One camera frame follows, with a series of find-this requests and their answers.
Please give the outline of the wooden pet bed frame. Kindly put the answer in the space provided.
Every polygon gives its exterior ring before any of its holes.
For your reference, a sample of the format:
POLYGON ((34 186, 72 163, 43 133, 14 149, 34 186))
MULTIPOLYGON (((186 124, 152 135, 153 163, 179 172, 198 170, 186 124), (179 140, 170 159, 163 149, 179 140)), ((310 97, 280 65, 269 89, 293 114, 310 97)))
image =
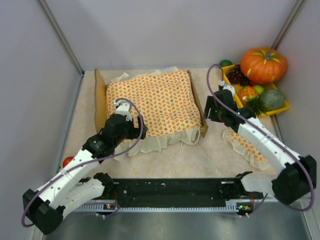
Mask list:
MULTIPOLYGON (((186 71, 189 75, 191 90, 194 98, 194 102, 200 113, 200 134, 204 138, 206 136, 208 125, 204 117, 204 111, 197 93, 197 89, 192 78, 192 73, 188 69, 186 71)), ((94 69, 94 126, 97 133, 105 126, 107 120, 107 108, 106 108, 106 93, 108 85, 105 83, 105 79, 100 73, 98 68, 94 69)))

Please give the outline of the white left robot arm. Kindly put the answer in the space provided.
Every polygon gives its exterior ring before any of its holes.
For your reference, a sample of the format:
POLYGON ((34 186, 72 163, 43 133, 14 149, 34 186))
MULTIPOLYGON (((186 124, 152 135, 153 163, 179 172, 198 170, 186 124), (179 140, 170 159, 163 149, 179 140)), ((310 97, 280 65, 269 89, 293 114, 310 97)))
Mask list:
POLYGON ((147 127, 143 117, 137 116, 134 126, 129 114, 112 114, 99 133, 91 136, 75 157, 51 180, 22 195, 23 218, 28 218, 44 235, 54 232, 64 218, 87 201, 100 197, 105 184, 98 179, 82 186, 77 183, 84 175, 106 159, 116 157, 115 149, 125 139, 144 139, 147 127))

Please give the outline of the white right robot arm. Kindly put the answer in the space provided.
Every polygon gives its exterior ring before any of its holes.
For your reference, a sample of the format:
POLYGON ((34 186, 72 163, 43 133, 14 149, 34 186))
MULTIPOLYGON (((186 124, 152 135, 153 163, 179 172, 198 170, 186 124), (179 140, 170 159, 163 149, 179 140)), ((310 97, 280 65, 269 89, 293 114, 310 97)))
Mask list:
POLYGON ((273 167, 274 175, 244 175, 240 181, 245 191, 273 195, 287 206, 310 194, 306 210, 312 208, 317 186, 317 162, 312 156, 303 157, 293 151, 270 133, 250 109, 238 108, 230 90, 219 90, 207 97, 204 117, 232 128, 273 167))

